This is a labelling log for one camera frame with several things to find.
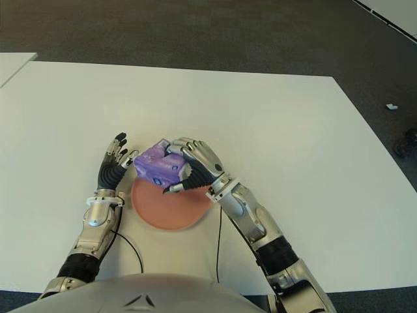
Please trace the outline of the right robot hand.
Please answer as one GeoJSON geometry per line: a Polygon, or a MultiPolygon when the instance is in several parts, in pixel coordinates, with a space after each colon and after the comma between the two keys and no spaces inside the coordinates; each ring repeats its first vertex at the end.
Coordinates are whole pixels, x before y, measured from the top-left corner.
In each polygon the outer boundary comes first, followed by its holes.
{"type": "Polygon", "coordinates": [[[167,152],[182,156],[191,172],[181,182],[166,187],[164,194],[209,186],[225,172],[217,154],[203,141],[179,138],[170,143],[167,152]]]}

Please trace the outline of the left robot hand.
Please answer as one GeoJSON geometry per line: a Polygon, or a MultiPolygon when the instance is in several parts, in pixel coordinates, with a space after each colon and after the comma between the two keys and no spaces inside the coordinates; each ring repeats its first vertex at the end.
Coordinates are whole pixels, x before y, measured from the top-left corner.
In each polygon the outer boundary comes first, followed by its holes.
{"type": "Polygon", "coordinates": [[[97,189],[116,190],[127,169],[139,156],[137,149],[129,151],[126,133],[121,132],[109,144],[98,171],[97,189]]]}

